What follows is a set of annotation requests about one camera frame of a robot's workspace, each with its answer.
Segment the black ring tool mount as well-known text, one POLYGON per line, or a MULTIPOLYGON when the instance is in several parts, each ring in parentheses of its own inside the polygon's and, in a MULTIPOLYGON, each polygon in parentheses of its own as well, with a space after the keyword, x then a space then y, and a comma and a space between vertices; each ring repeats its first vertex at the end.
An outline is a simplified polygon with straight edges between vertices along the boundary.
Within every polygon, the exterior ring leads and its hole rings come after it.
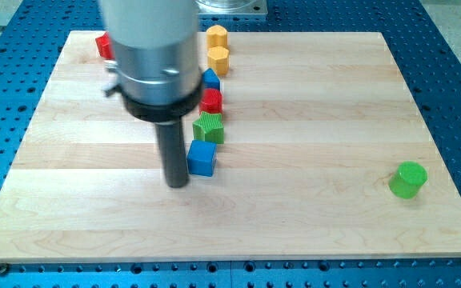
POLYGON ((179 120, 190 113, 201 101, 203 82, 193 92, 177 102, 168 105, 147 105, 136 102, 126 92, 122 92, 122 102, 127 112, 145 122, 169 122, 179 120))

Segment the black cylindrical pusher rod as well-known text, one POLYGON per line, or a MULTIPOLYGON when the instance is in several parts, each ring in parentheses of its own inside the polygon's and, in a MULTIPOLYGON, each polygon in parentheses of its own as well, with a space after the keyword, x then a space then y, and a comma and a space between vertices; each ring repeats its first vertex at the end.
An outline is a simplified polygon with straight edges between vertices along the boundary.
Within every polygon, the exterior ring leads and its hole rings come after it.
POLYGON ((182 120, 161 122, 154 127, 166 184, 171 188, 184 187, 189 176, 182 120))

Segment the blue block behind arm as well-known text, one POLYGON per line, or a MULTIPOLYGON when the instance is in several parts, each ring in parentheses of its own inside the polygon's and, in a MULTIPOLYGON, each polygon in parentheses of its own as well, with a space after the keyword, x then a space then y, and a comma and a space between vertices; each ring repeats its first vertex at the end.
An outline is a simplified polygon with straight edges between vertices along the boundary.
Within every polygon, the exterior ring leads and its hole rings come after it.
POLYGON ((221 89, 221 83, 218 75, 214 72, 213 69, 208 68, 202 73, 203 85, 206 89, 221 89))

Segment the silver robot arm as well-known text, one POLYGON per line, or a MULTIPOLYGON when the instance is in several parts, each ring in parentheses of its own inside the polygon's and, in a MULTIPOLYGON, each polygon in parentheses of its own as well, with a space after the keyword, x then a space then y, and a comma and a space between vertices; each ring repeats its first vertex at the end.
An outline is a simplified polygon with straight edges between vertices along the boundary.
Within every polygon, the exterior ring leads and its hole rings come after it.
POLYGON ((198 6, 193 1, 99 0, 116 79, 106 96, 121 94, 126 110, 155 126, 166 184, 188 183, 182 117, 200 102, 198 6))

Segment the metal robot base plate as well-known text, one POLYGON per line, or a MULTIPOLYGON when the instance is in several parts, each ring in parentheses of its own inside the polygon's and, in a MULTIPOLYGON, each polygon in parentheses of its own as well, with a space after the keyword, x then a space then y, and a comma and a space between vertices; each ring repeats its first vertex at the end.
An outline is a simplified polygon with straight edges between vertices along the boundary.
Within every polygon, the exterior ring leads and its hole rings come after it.
POLYGON ((267 0, 195 0, 200 14, 252 15, 268 14, 267 0))

